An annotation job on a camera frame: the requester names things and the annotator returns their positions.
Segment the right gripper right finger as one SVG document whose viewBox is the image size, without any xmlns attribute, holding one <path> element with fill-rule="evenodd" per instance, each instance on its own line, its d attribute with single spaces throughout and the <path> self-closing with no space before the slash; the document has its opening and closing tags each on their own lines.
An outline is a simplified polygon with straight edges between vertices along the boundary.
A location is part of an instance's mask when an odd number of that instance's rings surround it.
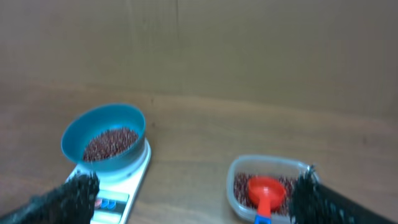
<svg viewBox="0 0 398 224">
<path fill-rule="evenodd" d="M 395 224 L 323 185 L 315 177 L 315 166 L 302 173 L 289 202 L 293 224 Z"/>
</svg>

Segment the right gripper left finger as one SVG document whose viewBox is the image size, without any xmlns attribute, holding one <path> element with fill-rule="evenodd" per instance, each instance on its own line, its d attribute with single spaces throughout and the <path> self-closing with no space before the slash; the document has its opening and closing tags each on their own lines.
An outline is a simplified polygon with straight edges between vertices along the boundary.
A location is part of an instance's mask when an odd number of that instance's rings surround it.
<svg viewBox="0 0 398 224">
<path fill-rule="evenodd" d="M 89 224 L 100 180 L 96 173 L 77 173 L 64 184 L 1 217 L 1 224 Z"/>
</svg>

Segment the red measuring scoop blue handle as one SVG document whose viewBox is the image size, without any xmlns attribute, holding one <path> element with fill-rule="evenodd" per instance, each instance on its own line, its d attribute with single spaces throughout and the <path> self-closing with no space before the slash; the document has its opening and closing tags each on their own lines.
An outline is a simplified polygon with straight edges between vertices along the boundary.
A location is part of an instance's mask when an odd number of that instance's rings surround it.
<svg viewBox="0 0 398 224">
<path fill-rule="evenodd" d="M 271 224 L 271 211 L 278 209 L 285 199 L 285 187 L 267 176 L 252 177 L 248 180 L 248 196 L 257 205 L 254 224 Z"/>
</svg>

